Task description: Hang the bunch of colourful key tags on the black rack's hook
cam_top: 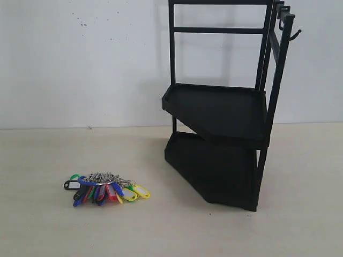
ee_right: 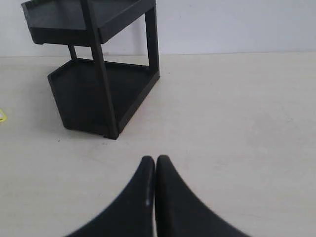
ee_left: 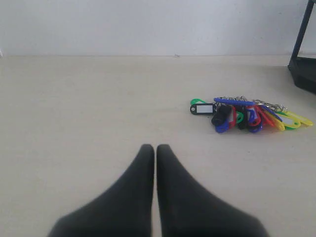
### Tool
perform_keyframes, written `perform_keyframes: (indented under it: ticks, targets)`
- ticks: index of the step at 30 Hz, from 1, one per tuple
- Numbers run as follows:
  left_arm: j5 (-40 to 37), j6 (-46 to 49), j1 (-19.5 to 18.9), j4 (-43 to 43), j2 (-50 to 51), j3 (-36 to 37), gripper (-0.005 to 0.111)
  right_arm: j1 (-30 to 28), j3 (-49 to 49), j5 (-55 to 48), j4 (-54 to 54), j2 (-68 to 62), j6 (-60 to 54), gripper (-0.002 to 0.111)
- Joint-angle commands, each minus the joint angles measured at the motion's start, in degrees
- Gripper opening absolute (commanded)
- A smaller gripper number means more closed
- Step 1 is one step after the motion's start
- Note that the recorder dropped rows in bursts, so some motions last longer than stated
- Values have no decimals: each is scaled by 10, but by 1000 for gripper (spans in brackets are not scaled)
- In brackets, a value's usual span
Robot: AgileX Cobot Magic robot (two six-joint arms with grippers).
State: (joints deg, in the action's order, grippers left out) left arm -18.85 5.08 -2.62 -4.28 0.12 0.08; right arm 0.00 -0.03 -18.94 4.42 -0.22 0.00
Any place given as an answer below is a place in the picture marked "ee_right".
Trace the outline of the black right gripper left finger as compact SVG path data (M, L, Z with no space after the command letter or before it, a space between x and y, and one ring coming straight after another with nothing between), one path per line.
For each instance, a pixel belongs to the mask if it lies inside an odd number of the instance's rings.
M117 198L70 237L152 237L155 162L144 156Z

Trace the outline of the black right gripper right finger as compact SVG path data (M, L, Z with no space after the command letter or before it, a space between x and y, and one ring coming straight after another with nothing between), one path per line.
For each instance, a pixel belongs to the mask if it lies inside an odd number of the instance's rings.
M197 198L166 155L157 159L155 205L159 237L239 236L239 230Z

